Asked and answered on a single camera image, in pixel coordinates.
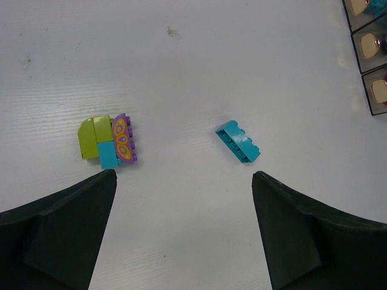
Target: white table surface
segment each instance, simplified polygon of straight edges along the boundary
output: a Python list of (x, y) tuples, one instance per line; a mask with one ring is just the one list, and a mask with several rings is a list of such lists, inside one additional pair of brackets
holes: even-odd
[[(0, 211), (100, 171), (82, 120), (132, 118), (93, 290), (270, 289), (258, 170), (387, 222), (387, 115), (369, 113), (341, 0), (5, 0), (0, 100)], [(230, 119), (255, 163), (215, 135)]]

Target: teal lego brick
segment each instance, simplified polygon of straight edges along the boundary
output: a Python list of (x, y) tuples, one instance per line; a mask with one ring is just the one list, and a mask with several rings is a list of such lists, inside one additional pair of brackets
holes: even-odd
[(119, 166), (113, 141), (98, 143), (98, 152), (102, 169), (113, 169)]
[(242, 163), (251, 163), (260, 156), (253, 141), (240, 129), (235, 120), (231, 120), (216, 130), (216, 134)]

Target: beige cap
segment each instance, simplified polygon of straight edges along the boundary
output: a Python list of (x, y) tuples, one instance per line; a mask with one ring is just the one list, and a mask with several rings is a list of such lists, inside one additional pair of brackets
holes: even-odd
[(375, 56), (380, 48), (380, 41), (375, 34), (368, 33), (360, 39), (360, 50), (365, 59)]
[(372, 97), (377, 103), (387, 102), (387, 81), (376, 80), (371, 84)]
[(369, 2), (370, 0), (350, 0), (352, 14), (356, 16), (363, 13)]

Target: lime green brick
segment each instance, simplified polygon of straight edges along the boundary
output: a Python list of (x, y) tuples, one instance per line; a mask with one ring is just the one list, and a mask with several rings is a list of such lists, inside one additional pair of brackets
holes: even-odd
[(97, 143), (113, 141), (113, 133), (109, 116), (94, 117), (94, 130)]
[(93, 118), (86, 119), (79, 126), (78, 139), (82, 159), (97, 158), (99, 156)]

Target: purple block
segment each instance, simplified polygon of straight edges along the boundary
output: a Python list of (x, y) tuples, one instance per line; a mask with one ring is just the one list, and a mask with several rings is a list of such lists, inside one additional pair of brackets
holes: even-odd
[(113, 132), (113, 140), (115, 152), (122, 163), (133, 164), (137, 161), (137, 155), (133, 154), (134, 142), (130, 140), (133, 136), (132, 130), (128, 127), (130, 125), (130, 118), (122, 113), (113, 121), (111, 129)]

